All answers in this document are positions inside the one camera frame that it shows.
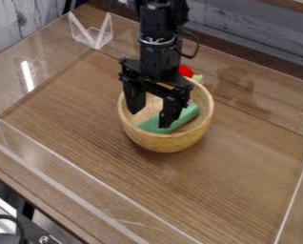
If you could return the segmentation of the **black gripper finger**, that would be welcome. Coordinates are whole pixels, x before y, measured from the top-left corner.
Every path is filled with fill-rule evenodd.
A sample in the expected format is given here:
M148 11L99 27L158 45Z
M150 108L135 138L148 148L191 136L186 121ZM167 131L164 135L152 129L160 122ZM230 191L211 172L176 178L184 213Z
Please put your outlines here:
M159 128L167 129L179 119L182 109L187 107L187 103L182 99L167 96L163 99L163 109L159 113Z
M147 92L140 83L124 81L124 99L130 112L136 114L147 104Z

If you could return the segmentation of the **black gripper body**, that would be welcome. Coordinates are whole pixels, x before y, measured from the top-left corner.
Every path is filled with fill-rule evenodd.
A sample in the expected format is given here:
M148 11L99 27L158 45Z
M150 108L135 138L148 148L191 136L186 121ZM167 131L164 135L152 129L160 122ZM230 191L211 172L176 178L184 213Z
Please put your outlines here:
M140 83L147 93L164 99L172 96L186 103L194 89L191 82L179 73L182 40L170 43L140 42L140 58L123 58L120 80Z

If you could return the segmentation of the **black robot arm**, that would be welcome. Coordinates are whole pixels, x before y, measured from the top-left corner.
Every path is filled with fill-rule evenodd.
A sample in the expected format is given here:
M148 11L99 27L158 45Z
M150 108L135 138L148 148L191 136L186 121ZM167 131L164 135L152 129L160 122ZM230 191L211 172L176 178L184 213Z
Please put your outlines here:
M186 0L135 0L135 3L140 20L140 58L120 61L124 99L135 114L147 105L147 93L160 97L158 127L167 129L188 106L194 90L192 82L179 73L180 58L192 59L199 51L182 52L180 34L190 8Z

